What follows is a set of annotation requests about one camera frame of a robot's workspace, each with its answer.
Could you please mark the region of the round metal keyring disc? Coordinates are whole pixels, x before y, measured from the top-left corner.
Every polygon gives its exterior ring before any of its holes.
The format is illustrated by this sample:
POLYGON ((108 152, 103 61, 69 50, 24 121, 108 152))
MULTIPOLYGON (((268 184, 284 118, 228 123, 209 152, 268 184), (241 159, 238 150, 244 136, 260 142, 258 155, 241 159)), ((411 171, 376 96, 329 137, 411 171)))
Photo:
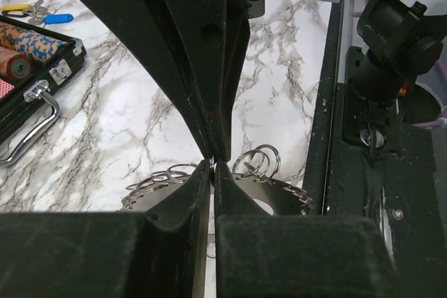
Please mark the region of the round metal keyring disc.
MULTIPOLYGON (((156 171, 138 183, 126 187, 129 194, 121 201, 120 213, 148 211, 174 193, 191 176, 184 168, 196 168, 195 163, 180 163, 156 171)), ((263 211, 271 216, 298 215, 304 217, 313 208, 307 191, 275 179, 281 167, 279 151, 269 144, 241 154, 230 169, 235 183, 263 211)))

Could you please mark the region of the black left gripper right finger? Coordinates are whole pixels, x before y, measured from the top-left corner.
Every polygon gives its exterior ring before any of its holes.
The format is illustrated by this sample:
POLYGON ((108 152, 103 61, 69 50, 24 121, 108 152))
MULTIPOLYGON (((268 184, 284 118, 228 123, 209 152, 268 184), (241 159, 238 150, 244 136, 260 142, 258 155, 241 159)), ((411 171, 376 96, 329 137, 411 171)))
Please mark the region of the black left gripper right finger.
POLYGON ((271 216, 214 173, 218 297, 401 297, 377 226, 361 217, 271 216))

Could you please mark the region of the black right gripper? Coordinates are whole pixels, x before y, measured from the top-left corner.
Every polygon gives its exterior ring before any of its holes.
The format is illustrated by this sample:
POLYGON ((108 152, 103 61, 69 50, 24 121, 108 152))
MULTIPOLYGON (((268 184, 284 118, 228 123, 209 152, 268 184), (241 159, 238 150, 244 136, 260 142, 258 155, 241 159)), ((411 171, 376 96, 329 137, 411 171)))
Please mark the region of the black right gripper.
POLYGON ((202 155, 228 161, 231 110, 247 51, 248 18, 265 14, 265 0, 163 2, 167 9, 163 21, 172 25, 163 36, 174 48, 171 54, 177 65, 177 74, 168 79, 180 82, 162 82, 160 87, 182 115, 202 155))

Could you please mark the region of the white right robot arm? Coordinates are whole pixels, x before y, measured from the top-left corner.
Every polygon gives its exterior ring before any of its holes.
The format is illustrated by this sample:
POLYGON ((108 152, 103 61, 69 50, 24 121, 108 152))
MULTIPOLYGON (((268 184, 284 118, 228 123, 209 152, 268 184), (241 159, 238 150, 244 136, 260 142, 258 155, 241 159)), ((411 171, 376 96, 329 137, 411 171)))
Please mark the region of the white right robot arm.
MULTIPOLYGON (((206 159, 227 162, 249 20, 265 0, 81 0, 171 100, 206 159)), ((369 0, 357 31, 368 51, 354 94, 380 107, 426 73, 446 37, 446 0, 369 0)))

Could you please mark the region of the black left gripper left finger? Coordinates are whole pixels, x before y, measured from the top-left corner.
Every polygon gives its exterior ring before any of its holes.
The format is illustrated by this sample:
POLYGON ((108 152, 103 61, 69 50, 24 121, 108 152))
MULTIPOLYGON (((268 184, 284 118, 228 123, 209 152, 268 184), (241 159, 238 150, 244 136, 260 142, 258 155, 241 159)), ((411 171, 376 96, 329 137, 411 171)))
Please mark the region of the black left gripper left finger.
POLYGON ((144 212, 1 216, 2 297, 202 297, 211 167, 144 212))

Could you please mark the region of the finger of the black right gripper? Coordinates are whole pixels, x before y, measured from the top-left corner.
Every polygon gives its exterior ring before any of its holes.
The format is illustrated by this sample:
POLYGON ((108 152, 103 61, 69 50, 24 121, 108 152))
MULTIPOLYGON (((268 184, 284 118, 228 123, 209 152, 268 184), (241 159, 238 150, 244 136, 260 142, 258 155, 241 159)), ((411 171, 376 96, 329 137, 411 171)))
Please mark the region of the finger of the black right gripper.
POLYGON ((193 76, 162 0, 81 0, 129 49, 182 115, 205 158, 216 154, 205 134, 193 76))

